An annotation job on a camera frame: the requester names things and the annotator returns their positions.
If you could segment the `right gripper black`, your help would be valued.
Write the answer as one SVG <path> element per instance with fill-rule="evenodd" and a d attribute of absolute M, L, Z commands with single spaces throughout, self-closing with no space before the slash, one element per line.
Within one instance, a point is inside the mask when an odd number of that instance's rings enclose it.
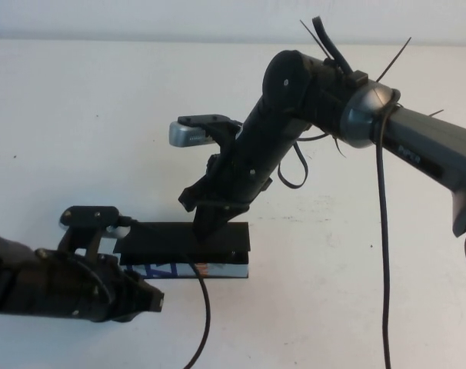
<path fill-rule="evenodd" d="M 178 198 L 187 211 L 197 208 L 195 237 L 207 239 L 229 222 L 232 208 L 249 206 L 294 143 L 294 135 L 286 132 L 244 130 Z"/>

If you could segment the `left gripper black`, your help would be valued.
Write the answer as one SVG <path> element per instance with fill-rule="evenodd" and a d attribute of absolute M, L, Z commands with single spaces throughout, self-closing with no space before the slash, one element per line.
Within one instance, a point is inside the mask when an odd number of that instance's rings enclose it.
<path fill-rule="evenodd" d="M 118 259 L 38 249 L 32 312 L 91 322 L 130 322 L 141 313 L 161 312 L 165 294 L 139 273 L 121 270 Z"/>

